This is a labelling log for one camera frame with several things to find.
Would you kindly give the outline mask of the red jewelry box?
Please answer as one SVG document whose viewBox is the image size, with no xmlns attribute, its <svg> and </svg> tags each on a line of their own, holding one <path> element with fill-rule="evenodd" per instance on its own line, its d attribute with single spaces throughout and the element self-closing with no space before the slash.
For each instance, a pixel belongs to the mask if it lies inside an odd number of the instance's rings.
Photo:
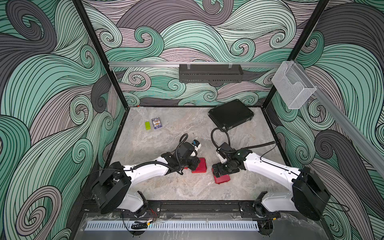
<svg viewBox="0 0 384 240">
<path fill-rule="evenodd" d="M 207 172 L 207 164 L 205 158 L 200 158 L 200 163 L 197 168 L 192 171 L 193 174 L 206 173 Z"/>
</svg>

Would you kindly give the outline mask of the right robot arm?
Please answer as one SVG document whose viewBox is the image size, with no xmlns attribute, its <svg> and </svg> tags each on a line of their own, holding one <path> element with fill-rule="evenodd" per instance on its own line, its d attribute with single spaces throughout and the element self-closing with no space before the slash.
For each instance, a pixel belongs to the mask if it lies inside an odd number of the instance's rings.
<svg viewBox="0 0 384 240">
<path fill-rule="evenodd" d="M 216 147 L 220 162 L 214 164 L 213 174 L 222 177 L 240 170 L 263 175 L 283 186 L 281 193 L 261 192 L 254 201 L 254 211 L 260 218 L 275 218 L 280 212 L 298 212 L 319 221 L 331 197 L 318 174 L 309 167 L 288 167 L 266 159 L 252 151 L 252 147 L 233 149 L 227 141 Z"/>
</svg>

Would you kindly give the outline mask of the red jewelry box base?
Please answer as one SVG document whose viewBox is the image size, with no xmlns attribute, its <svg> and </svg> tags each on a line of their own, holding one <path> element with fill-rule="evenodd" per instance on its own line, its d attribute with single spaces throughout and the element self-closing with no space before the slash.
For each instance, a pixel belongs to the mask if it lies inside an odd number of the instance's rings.
<svg viewBox="0 0 384 240">
<path fill-rule="evenodd" d="M 227 183 L 231 180 L 230 176 L 229 175 L 223 175 L 223 176 L 220 176 L 220 177 L 216 177 L 215 174 L 214 175 L 214 181 L 215 181 L 215 184 L 217 185 L 220 185 L 220 184 L 223 184 L 223 183 Z"/>
</svg>

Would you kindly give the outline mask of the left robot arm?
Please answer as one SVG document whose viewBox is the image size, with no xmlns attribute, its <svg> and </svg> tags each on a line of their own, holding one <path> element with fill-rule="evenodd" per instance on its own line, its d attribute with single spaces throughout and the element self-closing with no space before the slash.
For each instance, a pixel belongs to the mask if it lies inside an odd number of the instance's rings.
<svg viewBox="0 0 384 240">
<path fill-rule="evenodd" d="M 118 209 L 128 211 L 135 217 L 144 216 L 149 208 L 148 201 L 142 192 L 132 192 L 130 188 L 154 177 L 182 174 L 184 168 L 196 170 L 200 163 L 198 151 L 201 143 L 197 140 L 188 143 L 187 139 L 188 134 L 183 134 L 174 151 L 152 161 L 134 166 L 115 162 L 103 170 L 91 187 L 101 214 Z"/>
</svg>

